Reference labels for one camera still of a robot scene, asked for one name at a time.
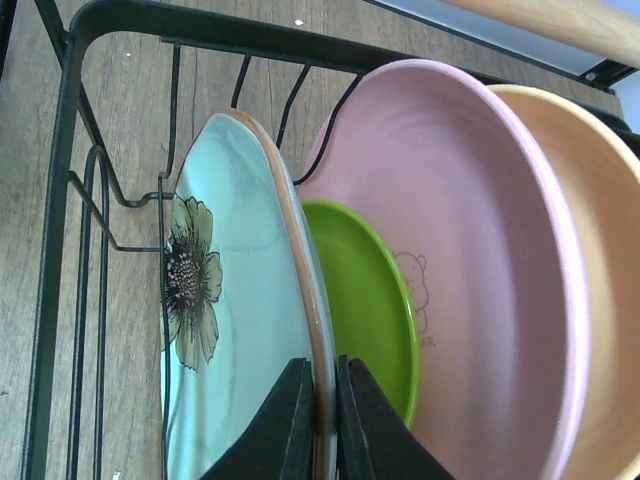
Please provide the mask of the green small plate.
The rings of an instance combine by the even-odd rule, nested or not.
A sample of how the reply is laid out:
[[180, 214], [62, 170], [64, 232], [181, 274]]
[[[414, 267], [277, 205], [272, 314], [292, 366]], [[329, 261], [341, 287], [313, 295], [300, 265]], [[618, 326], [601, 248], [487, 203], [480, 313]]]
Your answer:
[[390, 248], [354, 210], [330, 200], [302, 208], [328, 294], [336, 355], [365, 362], [387, 399], [411, 426], [421, 367], [415, 314]]

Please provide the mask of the pink bear plate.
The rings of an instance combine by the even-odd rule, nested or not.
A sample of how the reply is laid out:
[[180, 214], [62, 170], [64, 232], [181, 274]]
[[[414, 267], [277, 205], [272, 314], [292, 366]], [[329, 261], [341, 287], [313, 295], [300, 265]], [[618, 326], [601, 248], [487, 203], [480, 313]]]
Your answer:
[[588, 282], [558, 179], [469, 74], [408, 59], [366, 75], [309, 155], [305, 199], [364, 217], [417, 312], [413, 431], [458, 479], [558, 479], [579, 429]]

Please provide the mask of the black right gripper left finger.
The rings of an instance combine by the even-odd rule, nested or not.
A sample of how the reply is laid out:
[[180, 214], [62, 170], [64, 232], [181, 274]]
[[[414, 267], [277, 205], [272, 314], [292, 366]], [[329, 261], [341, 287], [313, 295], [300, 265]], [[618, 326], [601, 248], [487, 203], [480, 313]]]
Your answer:
[[311, 364], [294, 358], [247, 429], [202, 478], [309, 479], [313, 464], [313, 403]]

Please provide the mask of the light blue flower plate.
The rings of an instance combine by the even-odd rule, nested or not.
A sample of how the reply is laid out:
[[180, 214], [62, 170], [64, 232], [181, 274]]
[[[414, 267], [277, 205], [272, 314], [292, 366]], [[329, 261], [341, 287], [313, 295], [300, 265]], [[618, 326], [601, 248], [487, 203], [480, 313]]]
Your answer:
[[198, 479], [240, 438], [286, 364], [313, 367], [313, 475], [337, 473], [335, 346], [309, 225], [264, 128], [214, 113], [180, 170], [160, 313], [167, 475]]

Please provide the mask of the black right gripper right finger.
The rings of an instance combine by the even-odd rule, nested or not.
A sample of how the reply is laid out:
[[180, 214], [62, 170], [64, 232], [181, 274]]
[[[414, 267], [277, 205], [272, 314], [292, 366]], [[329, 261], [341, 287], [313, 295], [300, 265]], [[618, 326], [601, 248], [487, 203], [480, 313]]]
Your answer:
[[452, 477], [414, 438], [362, 360], [339, 357], [337, 401], [341, 479]]

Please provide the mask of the orange yellow plate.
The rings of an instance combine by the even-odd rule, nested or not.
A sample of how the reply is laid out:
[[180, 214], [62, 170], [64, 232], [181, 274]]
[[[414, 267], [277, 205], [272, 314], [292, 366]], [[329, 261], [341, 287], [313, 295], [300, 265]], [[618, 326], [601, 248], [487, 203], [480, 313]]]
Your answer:
[[639, 161], [595, 115], [559, 95], [494, 85], [550, 162], [586, 263], [591, 366], [566, 479], [639, 476]]

